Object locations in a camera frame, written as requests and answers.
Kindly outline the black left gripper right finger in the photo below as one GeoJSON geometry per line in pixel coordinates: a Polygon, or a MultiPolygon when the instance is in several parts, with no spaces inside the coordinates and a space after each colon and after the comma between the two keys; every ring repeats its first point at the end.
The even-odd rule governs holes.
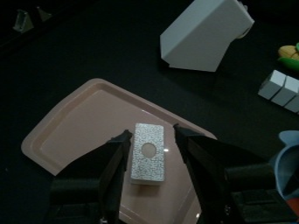
{"type": "Polygon", "coordinates": [[[293,224],[270,163],[251,151],[174,126],[175,142],[201,202],[197,224],[293,224]]]}

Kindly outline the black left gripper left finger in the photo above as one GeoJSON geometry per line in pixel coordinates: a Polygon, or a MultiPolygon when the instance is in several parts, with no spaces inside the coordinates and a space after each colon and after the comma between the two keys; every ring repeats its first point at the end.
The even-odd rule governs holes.
{"type": "Polygon", "coordinates": [[[119,224],[131,137],[126,129],[57,175],[49,224],[119,224]]]}

